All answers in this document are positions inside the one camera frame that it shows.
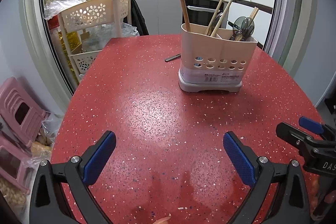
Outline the person's right hand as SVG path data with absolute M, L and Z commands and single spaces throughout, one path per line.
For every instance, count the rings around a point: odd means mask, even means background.
M 171 219 L 171 215 L 157 219 L 153 224 L 169 224 L 170 219 Z

